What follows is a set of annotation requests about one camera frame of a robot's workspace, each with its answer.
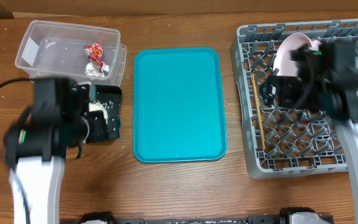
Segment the pink bowl with rice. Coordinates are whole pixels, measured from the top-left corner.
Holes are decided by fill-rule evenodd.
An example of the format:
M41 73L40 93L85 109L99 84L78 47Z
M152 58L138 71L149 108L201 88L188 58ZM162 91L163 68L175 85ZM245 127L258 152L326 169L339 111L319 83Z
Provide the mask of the pink bowl with rice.
M318 41L318 40L312 40L312 41L310 42L310 44L311 44L310 50L316 51L316 50L319 50L319 46L321 45L321 42Z

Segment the large pink plate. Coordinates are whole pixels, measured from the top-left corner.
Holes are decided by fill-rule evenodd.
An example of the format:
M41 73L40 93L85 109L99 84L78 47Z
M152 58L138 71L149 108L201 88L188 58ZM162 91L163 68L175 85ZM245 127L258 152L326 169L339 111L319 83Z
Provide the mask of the large pink plate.
M277 76L296 77L298 67L296 62L291 60L291 51L307 45L313 46L313 41L302 33L289 35L279 46L273 63L273 69L278 69Z

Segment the wooden chopstick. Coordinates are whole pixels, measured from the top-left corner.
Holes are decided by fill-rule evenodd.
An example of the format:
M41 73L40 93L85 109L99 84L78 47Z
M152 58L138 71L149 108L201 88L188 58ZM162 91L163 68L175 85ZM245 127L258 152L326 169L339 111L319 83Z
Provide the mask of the wooden chopstick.
M252 85L253 85L253 90L254 90L255 108L256 108L257 117L258 117L257 119L258 119L259 129L260 129L262 149L264 150L265 149L264 127L263 127L263 124L262 124L262 117L261 117L261 114L260 114L259 96L258 96L258 91L257 91L256 82L255 82L255 76L254 75L252 75Z

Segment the red snack wrapper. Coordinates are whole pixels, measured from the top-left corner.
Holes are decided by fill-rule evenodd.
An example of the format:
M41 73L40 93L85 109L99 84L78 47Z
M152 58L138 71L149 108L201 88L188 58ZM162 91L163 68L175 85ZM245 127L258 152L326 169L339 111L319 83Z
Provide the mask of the red snack wrapper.
M103 48L99 42L95 42L91 45L84 46L85 54L88 56L93 67L101 71L104 62L102 61L103 57Z

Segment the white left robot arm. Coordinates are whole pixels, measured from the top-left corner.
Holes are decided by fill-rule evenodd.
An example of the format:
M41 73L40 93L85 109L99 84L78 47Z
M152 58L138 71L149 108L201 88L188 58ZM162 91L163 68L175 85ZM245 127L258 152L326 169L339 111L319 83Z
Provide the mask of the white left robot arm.
M34 100L4 135L15 223L58 223L67 149L119 138L118 86L34 80Z

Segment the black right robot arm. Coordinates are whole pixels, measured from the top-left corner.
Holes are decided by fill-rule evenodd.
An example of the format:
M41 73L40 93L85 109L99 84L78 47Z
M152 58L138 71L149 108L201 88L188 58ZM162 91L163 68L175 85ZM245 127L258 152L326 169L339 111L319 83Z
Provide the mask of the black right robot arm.
M324 112L344 151L358 223L358 56L351 41L282 43L278 73L261 84L266 105Z

